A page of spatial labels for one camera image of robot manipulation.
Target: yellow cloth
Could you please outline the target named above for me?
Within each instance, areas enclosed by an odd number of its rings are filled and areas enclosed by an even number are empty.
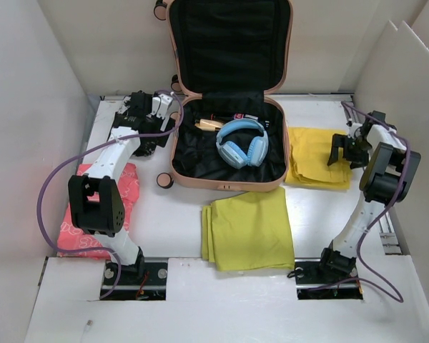
[[[285,190],[222,199],[202,211],[202,258],[220,271],[294,269]]]
[[[339,159],[327,166],[332,136],[345,132],[305,127],[288,127],[287,131],[291,154],[286,183],[326,189],[350,188],[352,172],[347,161]]]

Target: pink cloth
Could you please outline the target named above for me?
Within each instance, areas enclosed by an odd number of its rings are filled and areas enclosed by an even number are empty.
[[[91,164],[80,164],[77,175],[82,175]],[[122,202],[125,208],[124,228],[129,231],[130,216],[132,214],[132,207],[139,198],[139,182],[137,175],[137,168],[134,164],[126,164],[118,182],[118,190],[121,194]],[[91,199],[98,200],[99,195],[95,194]],[[62,249],[83,249],[91,247],[101,247],[102,245],[92,235],[84,234],[81,229],[74,227],[72,224],[72,214],[70,213],[70,206],[66,209],[64,221],[60,226],[60,235],[57,240],[57,246]],[[95,250],[93,252],[81,252],[78,254],[70,254],[70,256],[83,256],[94,258],[109,258],[107,252],[102,250]]]

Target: pink suitcase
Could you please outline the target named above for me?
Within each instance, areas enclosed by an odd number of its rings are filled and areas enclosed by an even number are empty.
[[[174,180],[185,187],[268,192],[289,168],[289,138],[282,107],[267,94],[286,77],[292,27],[288,0],[174,0],[167,21],[179,83],[187,95],[184,121],[171,156]],[[198,119],[249,114],[268,121],[269,150],[263,163],[235,169],[218,154],[217,132]],[[247,151],[255,130],[226,137]]]

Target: white tabletop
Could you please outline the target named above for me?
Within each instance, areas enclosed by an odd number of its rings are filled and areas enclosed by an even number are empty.
[[[276,96],[289,125],[345,129],[337,97]],[[90,146],[107,138],[117,101],[101,103]],[[398,304],[363,286],[364,300],[297,300],[286,271],[218,272],[201,261],[200,209],[233,193],[169,190],[155,182],[169,170],[169,149],[137,165],[141,194],[131,237],[148,257],[170,259],[164,302],[99,302],[104,262],[49,259],[26,342],[429,342],[429,307],[412,259],[383,253],[378,232],[365,241],[365,259],[402,292]],[[85,162],[95,160],[95,156]],[[343,228],[358,200],[352,187],[333,192],[284,186],[296,257],[318,257]],[[381,283],[362,266],[361,277]]]

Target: purple cable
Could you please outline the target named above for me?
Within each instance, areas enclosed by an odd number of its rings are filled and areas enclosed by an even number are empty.
[[[179,107],[181,109],[181,115],[179,116],[179,121],[175,124],[175,126],[172,129],[170,129],[169,131],[158,133],[158,134],[130,134],[129,136],[119,137],[118,140],[120,140],[120,141],[126,141],[126,140],[132,139],[132,138],[156,138],[156,137],[163,137],[163,136],[168,136],[169,134],[171,134],[172,132],[175,132],[178,129],[178,127],[183,122],[183,117],[184,117],[184,108],[183,108],[183,105],[181,103],[181,100],[179,100],[178,96],[174,95],[174,92],[161,90],[161,91],[158,91],[158,93],[159,94],[165,93],[165,94],[171,95],[174,99],[176,99],[178,101]],[[117,286],[117,284],[119,282],[119,278],[121,277],[121,260],[120,260],[119,256],[116,254],[116,252],[113,249],[104,248],[104,247],[84,248],[84,249],[74,249],[74,250],[67,250],[67,249],[61,249],[61,248],[59,248],[57,246],[57,244],[53,243],[53,241],[51,240],[51,238],[49,238],[49,235],[48,235],[48,233],[47,233],[47,231],[46,231],[46,229],[44,227],[43,216],[41,215],[41,205],[43,203],[44,192],[46,191],[46,188],[48,187],[49,182],[52,180],[52,178],[62,168],[64,168],[67,164],[70,164],[70,163],[72,163],[74,161],[82,159],[84,156],[86,156],[88,154],[91,154],[92,152],[94,152],[96,150],[102,149],[102,148],[104,148],[106,146],[109,146],[109,145],[112,145],[112,144],[116,144],[116,143],[117,143],[116,140],[107,141],[106,143],[100,144],[99,146],[96,146],[96,147],[94,147],[92,149],[89,149],[89,150],[83,152],[80,155],[73,156],[72,158],[67,159],[66,161],[62,162],[53,171],[51,171],[51,173],[46,178],[46,180],[44,180],[44,183],[41,186],[40,192],[38,194],[38,200],[36,202],[36,219],[38,221],[38,226],[40,228],[41,235],[43,236],[43,238],[46,241],[46,243],[52,249],[56,250],[57,252],[61,252],[62,254],[77,254],[77,253],[80,253],[80,252],[93,252],[94,250],[104,250],[104,251],[109,252],[110,254],[112,254],[114,256],[114,258],[116,259],[117,265],[118,265],[116,279],[114,280],[112,288],[107,293],[103,294],[100,297],[100,299],[108,297],[114,291],[114,288],[116,288],[116,286]]]
[[[386,125],[385,123],[377,120],[376,118],[374,118],[373,116],[370,116],[369,114],[366,114],[362,111],[360,111],[359,109],[356,109],[355,107],[349,105],[348,103],[346,103],[345,101],[342,101],[342,106],[343,108],[350,113],[350,111],[356,111],[358,114],[361,114],[362,116],[365,116],[366,118],[374,121],[376,124],[379,124],[383,127],[385,127],[388,131],[390,130],[390,127],[388,125]],[[350,277],[338,282],[335,282],[333,284],[326,284],[324,286],[321,287],[315,287],[312,288],[312,291],[319,291],[321,289],[327,289],[333,286],[337,286],[339,284],[344,284],[346,282],[350,282],[350,281],[362,281],[365,282],[367,284],[370,284],[374,287],[376,287],[377,289],[379,289],[380,291],[384,292],[385,294],[387,294],[389,297],[391,297],[392,299],[394,299],[397,302],[403,303],[403,297],[402,294],[398,291],[398,289],[389,281],[387,280],[383,275],[381,275],[379,272],[375,271],[371,266],[369,266],[364,259],[362,258],[361,254],[360,254],[360,248],[363,245],[364,239],[367,236],[367,233],[373,228],[373,226],[375,224],[377,224],[381,217],[383,217],[386,213],[388,213],[388,211],[394,206],[394,204],[396,203],[399,194],[401,193],[402,189],[403,189],[403,182],[405,180],[405,176],[407,174],[407,170],[408,170],[408,165],[410,162],[410,143],[407,139],[397,135],[395,132],[391,131],[390,132],[395,138],[399,139],[402,144],[405,145],[406,147],[406,151],[405,151],[405,161],[403,164],[403,170],[402,170],[402,174],[400,175],[399,178],[399,182],[398,182],[398,188],[395,190],[393,197],[391,198],[391,200],[389,201],[388,205],[386,205],[385,209],[378,215],[378,217],[376,217],[365,229],[365,232],[363,233],[363,235],[361,236],[361,238],[359,239],[359,242],[357,243],[357,248],[356,248],[356,252],[357,252],[357,257],[360,261],[360,263],[363,264],[363,266],[369,270],[370,272],[372,272],[374,275],[376,275],[377,277],[379,277],[380,279],[382,279],[389,287],[391,287],[391,289],[397,294],[397,297],[393,294],[391,294],[390,292],[388,292],[386,289],[382,288],[380,285],[370,281],[370,280],[366,280],[360,277]]]

